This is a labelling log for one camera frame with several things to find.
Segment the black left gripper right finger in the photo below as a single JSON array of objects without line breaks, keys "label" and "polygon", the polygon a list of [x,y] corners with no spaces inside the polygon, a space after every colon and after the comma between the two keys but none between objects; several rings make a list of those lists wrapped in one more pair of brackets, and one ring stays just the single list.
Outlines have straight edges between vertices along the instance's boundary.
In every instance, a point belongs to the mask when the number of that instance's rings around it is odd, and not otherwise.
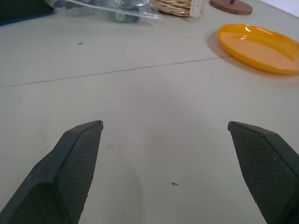
[{"label": "black left gripper right finger", "polygon": [[275,132],[230,121],[243,179],[268,224],[299,222],[299,155]]}]

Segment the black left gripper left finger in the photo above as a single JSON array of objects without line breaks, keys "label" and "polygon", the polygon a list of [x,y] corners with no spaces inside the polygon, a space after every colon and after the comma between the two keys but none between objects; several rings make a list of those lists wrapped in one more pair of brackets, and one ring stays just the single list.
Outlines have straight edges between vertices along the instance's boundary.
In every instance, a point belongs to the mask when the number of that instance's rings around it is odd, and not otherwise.
[{"label": "black left gripper left finger", "polygon": [[77,224],[93,181],[103,122],[66,131],[0,213],[2,224]]}]

